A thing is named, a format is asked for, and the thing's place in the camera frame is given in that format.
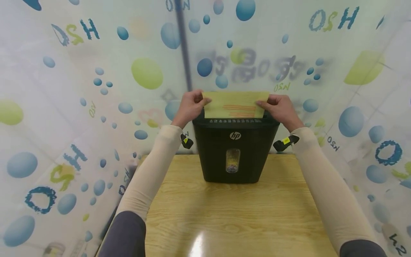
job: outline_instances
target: beige arm sleeve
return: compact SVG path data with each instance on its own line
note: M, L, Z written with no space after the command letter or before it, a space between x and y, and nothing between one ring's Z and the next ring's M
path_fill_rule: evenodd
M300 138L293 150L337 254L341 246L351 240L364 239L378 244L357 200L323 154L314 133L304 127L291 134Z

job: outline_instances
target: paper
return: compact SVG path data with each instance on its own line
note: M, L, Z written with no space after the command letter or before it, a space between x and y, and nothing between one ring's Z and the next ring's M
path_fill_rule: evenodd
M262 118L264 109L256 101L267 101L270 92L203 92L211 103L204 107L204 118Z

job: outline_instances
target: paper shredder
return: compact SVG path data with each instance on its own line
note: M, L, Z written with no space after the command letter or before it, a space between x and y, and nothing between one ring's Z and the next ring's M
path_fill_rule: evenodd
M280 123L263 118L204 118L193 120L204 180L217 183L256 183Z

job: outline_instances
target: hand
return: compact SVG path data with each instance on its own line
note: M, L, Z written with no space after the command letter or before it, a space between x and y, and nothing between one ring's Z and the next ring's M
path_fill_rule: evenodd
M270 95L267 102L257 101L256 104L269 111L271 116L284 124L290 133L304 127L287 95Z
M211 102L211 99L209 98L203 99L202 93L203 91L201 89L197 89L183 94L180 107L171 123L172 125L183 129L188 122L200 115L203 107Z

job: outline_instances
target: table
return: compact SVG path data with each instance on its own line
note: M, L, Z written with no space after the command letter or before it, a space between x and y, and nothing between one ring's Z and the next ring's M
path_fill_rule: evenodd
M146 224L147 256L337 256L291 154L246 185L207 183L198 155L175 155Z

